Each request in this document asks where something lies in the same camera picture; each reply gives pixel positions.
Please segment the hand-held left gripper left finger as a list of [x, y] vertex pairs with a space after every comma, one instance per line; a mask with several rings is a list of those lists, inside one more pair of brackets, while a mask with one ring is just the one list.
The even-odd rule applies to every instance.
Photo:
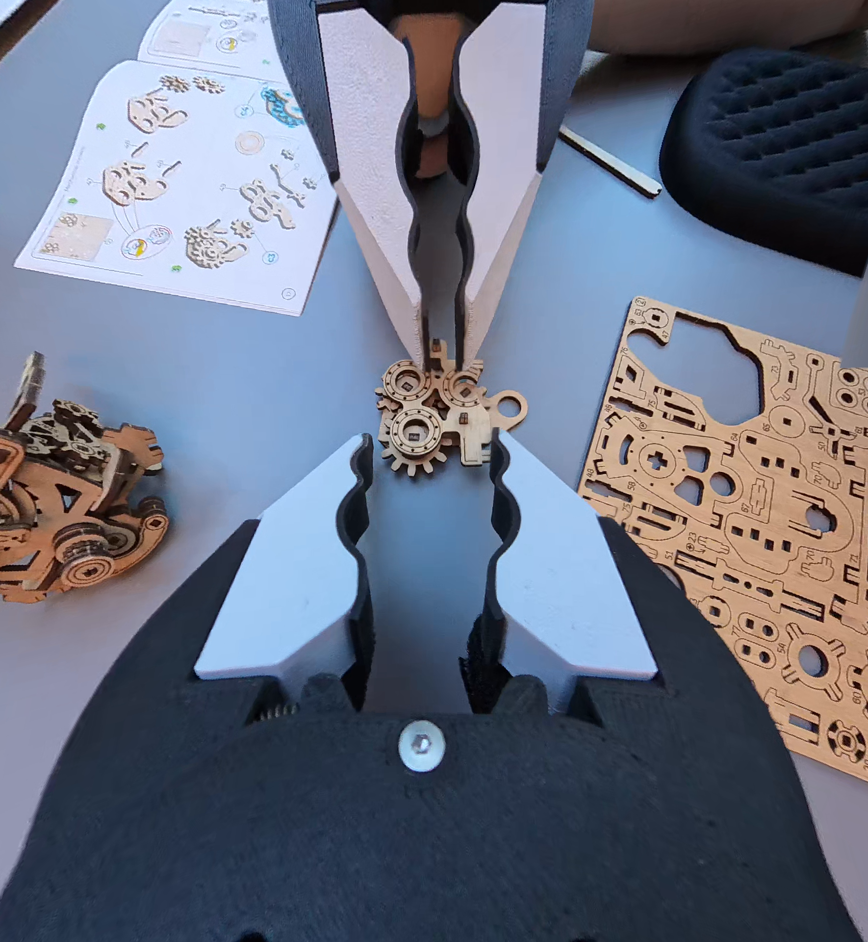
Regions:
[[297, 700], [318, 674], [363, 706], [374, 653], [366, 563], [373, 441], [353, 436], [260, 516], [196, 664], [203, 679], [276, 677]]

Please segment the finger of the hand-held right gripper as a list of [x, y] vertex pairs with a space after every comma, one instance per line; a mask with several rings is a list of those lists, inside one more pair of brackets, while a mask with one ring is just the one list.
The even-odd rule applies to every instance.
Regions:
[[541, 179], [536, 145], [545, 16], [543, 8], [496, 8], [460, 49], [460, 99], [477, 145], [464, 209], [473, 249], [460, 295], [463, 362], [475, 358], [487, 335]]
[[399, 339], [425, 365], [425, 316], [412, 267], [416, 206], [405, 180], [416, 95], [408, 47], [364, 8], [317, 13], [332, 112], [334, 186]]

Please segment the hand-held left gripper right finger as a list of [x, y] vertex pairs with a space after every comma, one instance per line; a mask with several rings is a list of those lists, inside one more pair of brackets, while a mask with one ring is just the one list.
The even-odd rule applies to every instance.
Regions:
[[490, 712], [509, 676], [541, 680], [553, 712], [578, 677], [650, 680], [656, 664], [600, 518], [507, 432], [492, 434], [490, 521], [501, 545], [461, 661], [473, 712]]

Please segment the person's right forearm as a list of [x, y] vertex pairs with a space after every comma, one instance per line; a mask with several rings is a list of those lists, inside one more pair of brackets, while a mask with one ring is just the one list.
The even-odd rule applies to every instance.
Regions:
[[588, 48], [686, 55], [789, 48], [868, 29], [868, 1], [596, 1]]

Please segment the wooden three-ring plate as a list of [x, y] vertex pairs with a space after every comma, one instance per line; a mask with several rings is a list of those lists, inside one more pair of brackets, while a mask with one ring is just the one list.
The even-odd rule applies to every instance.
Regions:
[[478, 385], [483, 363], [457, 369], [446, 357], [444, 341], [432, 339], [429, 370], [410, 360], [389, 367], [382, 378], [377, 407], [381, 411], [381, 456], [393, 471], [405, 468], [409, 476], [422, 469], [430, 474], [435, 462], [444, 462], [444, 449], [460, 448], [464, 465], [482, 465], [488, 457], [490, 414], [484, 388]]

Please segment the person's right hand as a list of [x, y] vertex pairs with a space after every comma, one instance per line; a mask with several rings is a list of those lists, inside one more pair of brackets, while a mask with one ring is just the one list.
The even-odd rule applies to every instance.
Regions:
[[419, 125], [424, 134], [416, 178], [432, 179], [448, 169], [448, 103], [456, 47], [467, 22], [459, 13], [399, 16], [390, 30], [408, 40], [414, 58]]

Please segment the thin wooden stick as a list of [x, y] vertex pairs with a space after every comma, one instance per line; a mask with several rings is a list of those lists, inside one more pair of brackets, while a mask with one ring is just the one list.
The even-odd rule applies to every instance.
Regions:
[[597, 166], [609, 172], [612, 176], [616, 177], [616, 179], [627, 184], [634, 191], [646, 198], [655, 199], [663, 192], [661, 183], [613, 156], [605, 151], [605, 149], [592, 143], [583, 136], [578, 135], [565, 124], [560, 126], [558, 137], [568, 144], [569, 147], [581, 153], [582, 156], [588, 158]]

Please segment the laser-cut wooden parts sheet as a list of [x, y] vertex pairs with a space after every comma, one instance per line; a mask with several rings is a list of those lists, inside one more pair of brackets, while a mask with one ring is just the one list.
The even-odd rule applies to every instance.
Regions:
[[[756, 418], [716, 421], [631, 352], [683, 321], [755, 362]], [[868, 369], [636, 297], [578, 491], [680, 579], [788, 748], [868, 781]]]

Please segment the black padded cushion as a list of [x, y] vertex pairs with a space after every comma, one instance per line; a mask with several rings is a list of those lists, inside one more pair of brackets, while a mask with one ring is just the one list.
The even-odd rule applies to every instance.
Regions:
[[660, 171], [710, 226], [862, 277], [868, 69], [794, 50], [725, 53], [678, 100]]

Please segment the partly built wooden model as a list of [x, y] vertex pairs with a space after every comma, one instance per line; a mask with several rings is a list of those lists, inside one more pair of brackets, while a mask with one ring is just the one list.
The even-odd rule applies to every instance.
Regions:
[[162, 470], [154, 433], [106, 428], [65, 399], [34, 418], [44, 376], [33, 352], [0, 426], [0, 595], [10, 602], [97, 585], [146, 558], [169, 529], [160, 498], [129, 504], [141, 478]]

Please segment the white instruction booklet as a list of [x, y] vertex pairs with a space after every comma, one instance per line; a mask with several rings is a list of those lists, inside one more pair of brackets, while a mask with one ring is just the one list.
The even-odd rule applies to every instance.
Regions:
[[336, 204], [266, 2], [171, 2], [95, 88], [15, 265], [299, 315]]

